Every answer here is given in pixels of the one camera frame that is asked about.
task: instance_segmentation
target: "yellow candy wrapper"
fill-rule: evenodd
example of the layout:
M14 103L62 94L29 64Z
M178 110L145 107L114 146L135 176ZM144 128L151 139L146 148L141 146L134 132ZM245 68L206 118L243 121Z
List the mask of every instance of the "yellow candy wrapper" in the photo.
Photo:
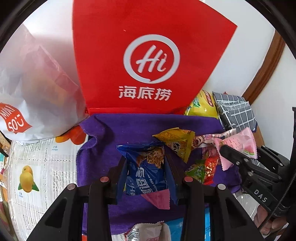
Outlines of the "yellow candy wrapper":
M194 131L182 130L179 127L162 131L153 135L160 141L163 141L169 148L177 153L182 160L187 163L190 152L192 140L195 137Z
M190 103L190 106L187 108L184 115L208 116L218 119L218 113L212 94L201 90Z

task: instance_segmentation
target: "human hand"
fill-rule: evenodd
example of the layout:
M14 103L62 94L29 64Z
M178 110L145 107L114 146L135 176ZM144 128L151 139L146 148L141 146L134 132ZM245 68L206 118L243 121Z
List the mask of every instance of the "human hand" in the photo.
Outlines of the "human hand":
M257 228L265 220L267 215L267 211L261 205L259 205L257 208L257 214L254 217L254 223L256 224ZM287 221L285 216L276 218L273 221L268 220L268 222L263 226L260 232L263 235L268 235L272 230L282 228L286 223Z

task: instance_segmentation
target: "red bag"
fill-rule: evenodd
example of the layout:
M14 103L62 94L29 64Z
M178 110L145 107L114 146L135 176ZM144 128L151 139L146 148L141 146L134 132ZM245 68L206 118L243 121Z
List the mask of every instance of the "red bag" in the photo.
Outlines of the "red bag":
M183 114L235 29L197 0L75 0L74 47L89 113Z

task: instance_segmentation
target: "metal screw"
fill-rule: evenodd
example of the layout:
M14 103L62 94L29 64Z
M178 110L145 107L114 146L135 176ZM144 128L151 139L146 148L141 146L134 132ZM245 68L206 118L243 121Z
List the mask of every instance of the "metal screw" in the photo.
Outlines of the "metal screw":
M109 177L101 177L100 181L103 182L103 183L106 183L106 182L109 181Z
M184 177L184 181L187 182L187 183L190 183L190 182L193 181L193 178L189 177L189 176L186 176L186 177Z
M75 188L75 184L71 183L67 186L68 190L73 190Z
M220 184L218 184L218 189L220 189L220 190L225 190L226 189L226 186L224 185L224 184L222 184L222 183L220 183Z

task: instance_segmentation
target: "pink paper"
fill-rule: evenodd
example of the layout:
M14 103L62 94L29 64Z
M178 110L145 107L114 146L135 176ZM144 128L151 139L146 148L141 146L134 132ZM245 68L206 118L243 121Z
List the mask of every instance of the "pink paper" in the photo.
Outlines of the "pink paper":
M170 191L165 189L158 192L141 194L148 202L152 203L158 209L170 209Z
M250 158L257 159L256 142L253 133L249 127L242 130L240 133L230 136L224 140L215 138L214 142L220 156L223 171L229 169L233 165L230 161L221 156L220 147L223 145L228 145Z

